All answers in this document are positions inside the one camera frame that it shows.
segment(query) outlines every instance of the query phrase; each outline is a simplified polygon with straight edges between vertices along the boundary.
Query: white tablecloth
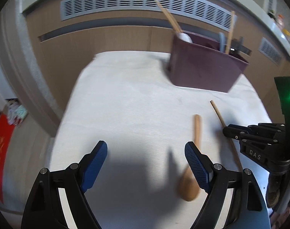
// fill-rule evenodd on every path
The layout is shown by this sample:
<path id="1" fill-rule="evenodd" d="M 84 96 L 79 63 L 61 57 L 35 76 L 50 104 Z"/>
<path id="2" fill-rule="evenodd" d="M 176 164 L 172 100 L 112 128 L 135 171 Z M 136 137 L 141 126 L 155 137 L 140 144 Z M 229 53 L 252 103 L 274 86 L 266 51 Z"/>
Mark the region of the white tablecloth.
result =
<path id="1" fill-rule="evenodd" d="M 254 88 L 241 75 L 229 93 L 174 86 L 163 71 L 169 54 L 104 52 L 82 71 L 59 127 L 50 171 L 65 169 L 91 152 L 99 140 L 107 159 L 85 196 L 102 229 L 190 228 L 206 193 L 185 202 L 177 195 L 193 140 L 193 115 L 202 116 L 201 152 L 213 163 L 237 170 L 214 100 L 226 124 L 247 126 L 270 119 Z M 240 154 L 266 193 L 268 172 Z M 216 228 L 222 228 L 231 200 L 227 194 Z M 74 228 L 63 205 L 69 228 Z"/>

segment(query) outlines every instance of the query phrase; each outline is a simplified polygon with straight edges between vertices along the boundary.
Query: blue gripper pad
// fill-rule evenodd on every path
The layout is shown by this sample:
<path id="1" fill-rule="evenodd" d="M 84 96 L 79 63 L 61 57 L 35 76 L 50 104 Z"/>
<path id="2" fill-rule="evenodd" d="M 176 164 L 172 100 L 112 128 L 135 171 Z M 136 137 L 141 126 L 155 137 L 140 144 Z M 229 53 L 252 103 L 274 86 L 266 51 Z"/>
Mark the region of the blue gripper pad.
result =
<path id="1" fill-rule="evenodd" d="M 80 185 L 80 189 L 83 193 L 87 189 L 92 188 L 98 173 L 100 172 L 101 167 L 107 157 L 108 147 L 106 142 L 99 141 L 93 151 L 90 154 L 86 154 L 79 164 L 84 166 L 83 171 L 83 180 Z"/>
<path id="2" fill-rule="evenodd" d="M 211 191 L 210 181 L 213 178 L 213 170 L 211 168 L 213 163 L 208 156 L 200 153 L 193 142 L 188 142 L 185 145 L 184 153 L 199 187 L 209 194 Z"/>

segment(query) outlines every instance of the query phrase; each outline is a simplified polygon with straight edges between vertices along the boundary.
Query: blue textured fingertip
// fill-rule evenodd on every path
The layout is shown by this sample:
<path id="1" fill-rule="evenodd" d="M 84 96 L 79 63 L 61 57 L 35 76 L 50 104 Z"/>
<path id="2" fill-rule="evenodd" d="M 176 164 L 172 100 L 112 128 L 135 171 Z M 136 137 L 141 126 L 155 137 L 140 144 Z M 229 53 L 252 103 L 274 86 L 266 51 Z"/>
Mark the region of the blue textured fingertip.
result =
<path id="1" fill-rule="evenodd" d="M 84 178 L 80 186 L 82 192 L 86 192 L 87 189 L 92 188 L 100 169 L 103 166 L 103 163 L 107 157 L 108 147 L 106 143 L 103 143 L 100 149 L 98 150 L 96 156 L 89 164 L 88 168 L 84 172 Z"/>
<path id="2" fill-rule="evenodd" d="M 199 158 L 197 157 L 189 143 L 185 145 L 184 153 L 199 187 L 204 189 L 208 193 L 210 191 L 209 174 L 203 167 L 202 163 L 200 162 Z"/>

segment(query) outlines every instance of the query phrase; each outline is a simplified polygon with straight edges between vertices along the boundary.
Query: wooden floor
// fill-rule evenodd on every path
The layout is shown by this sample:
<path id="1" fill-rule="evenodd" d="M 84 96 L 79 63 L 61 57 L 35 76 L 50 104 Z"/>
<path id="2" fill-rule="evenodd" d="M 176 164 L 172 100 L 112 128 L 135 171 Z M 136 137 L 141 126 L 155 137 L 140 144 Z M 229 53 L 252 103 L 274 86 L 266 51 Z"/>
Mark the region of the wooden floor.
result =
<path id="1" fill-rule="evenodd" d="M 31 115 L 14 129 L 4 164 L 2 208 L 23 212 L 37 174 L 48 167 L 53 139 Z"/>

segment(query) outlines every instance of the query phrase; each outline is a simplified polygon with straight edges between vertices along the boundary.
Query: bottle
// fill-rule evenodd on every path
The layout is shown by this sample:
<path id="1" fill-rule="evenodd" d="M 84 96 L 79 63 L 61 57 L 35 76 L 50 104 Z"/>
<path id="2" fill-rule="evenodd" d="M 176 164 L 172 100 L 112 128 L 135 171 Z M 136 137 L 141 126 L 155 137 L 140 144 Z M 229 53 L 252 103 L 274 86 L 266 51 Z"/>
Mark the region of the bottle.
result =
<path id="1" fill-rule="evenodd" d="M 284 28 L 284 17 L 282 15 L 277 16 L 276 24 L 279 27 L 279 29 L 282 31 Z"/>

